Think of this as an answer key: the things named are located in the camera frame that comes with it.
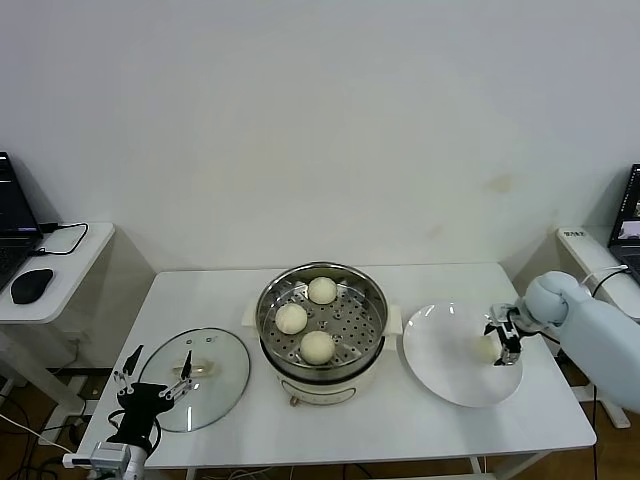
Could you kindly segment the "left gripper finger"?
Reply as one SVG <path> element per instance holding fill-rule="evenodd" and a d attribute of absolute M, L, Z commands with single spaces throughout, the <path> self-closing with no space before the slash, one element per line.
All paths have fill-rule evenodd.
<path fill-rule="evenodd" d="M 162 390 L 158 396 L 166 400 L 177 400 L 179 397 L 187 394 L 193 387 L 192 372 L 192 351 L 189 350 L 181 367 L 179 378 L 172 386 Z"/>
<path fill-rule="evenodd" d="M 126 358 L 122 368 L 113 372 L 113 379 L 118 386 L 118 395 L 132 394 L 134 392 L 131 379 L 143 348 L 143 345 L 139 345 L 134 352 Z"/>

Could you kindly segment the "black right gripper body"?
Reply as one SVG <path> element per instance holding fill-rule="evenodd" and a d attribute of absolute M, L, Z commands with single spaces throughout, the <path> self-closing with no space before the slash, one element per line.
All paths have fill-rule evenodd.
<path fill-rule="evenodd" d="M 499 308 L 499 339 L 503 346 L 520 346 L 528 333 L 523 328 L 522 312 L 518 307 Z"/>

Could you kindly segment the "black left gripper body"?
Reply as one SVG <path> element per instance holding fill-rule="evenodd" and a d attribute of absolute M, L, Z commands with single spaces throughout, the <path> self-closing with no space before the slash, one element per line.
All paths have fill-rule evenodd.
<path fill-rule="evenodd" d="M 165 385 L 136 382 L 131 388 L 132 393 L 117 395 L 120 409 L 108 417 L 122 415 L 116 433 L 107 439 L 110 443 L 149 443 L 157 417 L 174 406 L 174 400 L 163 394 Z"/>

